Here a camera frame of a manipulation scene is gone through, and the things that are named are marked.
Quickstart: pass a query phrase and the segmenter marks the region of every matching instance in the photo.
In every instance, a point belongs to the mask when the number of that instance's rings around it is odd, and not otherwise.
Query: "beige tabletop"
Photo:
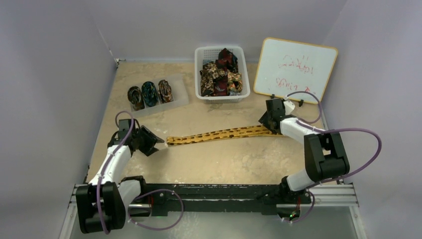
[[[251,90],[257,64],[248,64]],[[137,118],[165,140],[168,136],[187,136],[220,129],[259,125],[266,111],[268,96],[251,92],[237,104],[204,104],[195,96],[193,63],[123,62],[105,111],[91,159],[87,181],[97,173],[107,152],[107,143],[117,130],[114,117],[122,110],[130,111],[127,89],[154,78],[181,73],[189,94],[186,106]],[[318,116],[316,105],[296,107],[294,115],[308,120]],[[322,127],[319,121],[315,126]],[[289,174],[303,169],[303,146],[288,137],[249,137],[210,141],[189,145],[158,144],[160,151],[146,157],[133,154],[121,176],[144,176],[147,183],[216,183],[216,184],[277,184]]]

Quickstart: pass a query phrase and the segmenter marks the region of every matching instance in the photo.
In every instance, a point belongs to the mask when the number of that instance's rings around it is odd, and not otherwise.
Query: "white plastic basket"
[[[221,50],[227,48],[237,57],[237,64],[239,66],[239,73],[242,74],[243,89],[240,96],[214,96],[203,97],[201,96],[201,74],[203,60],[215,61],[218,59],[218,54]],[[200,47],[195,50],[195,94],[205,104],[224,104],[224,103],[237,103],[250,94],[248,72],[246,70],[245,55],[239,46],[206,46]]]

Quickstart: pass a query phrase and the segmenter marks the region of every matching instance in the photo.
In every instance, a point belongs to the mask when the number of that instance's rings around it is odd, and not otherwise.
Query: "yellow whiteboard frame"
[[[298,44],[309,45],[309,46],[317,46],[317,47],[323,47],[323,48],[329,48],[329,49],[333,49],[333,50],[335,50],[335,58],[334,58],[334,61],[333,61],[333,63],[332,63],[332,66],[331,66],[331,70],[330,70],[330,74],[328,75],[327,82],[325,83],[325,86],[324,86],[324,91],[322,92],[322,95],[321,95],[321,99],[320,99],[320,101],[322,101],[322,98],[324,97],[325,90],[326,90],[326,88],[327,88],[327,84],[328,84],[329,79],[330,79],[330,77],[331,77],[332,70],[333,70],[334,65],[335,65],[335,61],[337,60],[337,56],[338,56],[338,50],[337,50],[337,48],[335,48],[335,47],[331,47],[331,46],[323,46],[323,45],[316,45],[316,44],[311,44],[311,43],[299,42],[299,41],[290,41],[290,40],[279,39],[279,38],[274,38],[274,37],[267,37],[267,38],[265,38],[265,39],[264,39],[264,41],[262,42],[261,54],[260,54],[260,56],[259,56],[259,62],[258,62],[258,68],[256,69],[255,81],[254,81],[254,83],[253,83],[253,92],[255,92],[255,93],[257,93],[257,94],[261,94],[261,95],[266,95],[266,96],[272,96],[272,95],[267,94],[267,93],[262,93],[262,92],[258,92],[258,91],[256,91],[256,90],[255,90],[255,85],[256,85],[256,78],[258,77],[259,66],[260,66],[260,64],[261,64],[262,52],[264,51],[264,44],[265,44],[265,41],[266,41],[266,40],[268,40],[268,39],[278,40],[278,41],[286,41],[286,42],[292,42],[292,43],[298,43]],[[290,99],[290,100],[294,100],[294,101],[301,101],[301,100],[302,100],[302,99],[295,99],[295,98],[290,98],[290,97],[289,97],[289,99]],[[306,103],[310,103],[310,104],[314,104],[314,105],[316,105],[316,104],[317,104],[316,102],[310,102],[310,101],[304,101],[304,102],[306,102]]]

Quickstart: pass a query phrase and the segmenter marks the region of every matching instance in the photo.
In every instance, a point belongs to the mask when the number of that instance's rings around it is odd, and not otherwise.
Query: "table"
[[[251,87],[257,64],[247,64]],[[258,125],[268,96],[251,92],[237,104],[204,104],[195,96],[193,63],[137,63],[119,65],[88,171],[87,182],[98,172],[107,143],[117,130],[114,117],[130,111],[127,90],[134,84],[181,73],[189,95],[186,106],[137,118],[156,135],[187,136],[220,129]],[[318,116],[317,105],[296,107],[294,115],[307,120]],[[322,127],[322,121],[314,124]],[[123,177],[144,176],[147,183],[278,184],[303,169],[303,146],[288,137],[250,137],[189,145],[158,144],[160,151],[146,157],[137,151],[123,170]]]

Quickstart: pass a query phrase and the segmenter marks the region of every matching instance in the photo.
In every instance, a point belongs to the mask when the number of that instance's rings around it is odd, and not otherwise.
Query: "floor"
[[[105,111],[87,181],[100,168],[107,143],[116,131],[114,116],[130,111],[127,90],[139,83],[181,73],[190,103],[176,109],[137,118],[159,137],[187,136],[220,129],[258,125],[268,96],[253,92],[257,64],[248,64],[251,94],[236,104],[204,104],[195,96],[193,63],[122,62]],[[308,120],[318,116],[316,105],[296,107],[293,114]],[[322,127],[319,121],[315,126]],[[287,137],[251,137],[167,147],[146,157],[135,152],[123,175],[143,175],[147,183],[277,184],[304,167],[303,146]]]

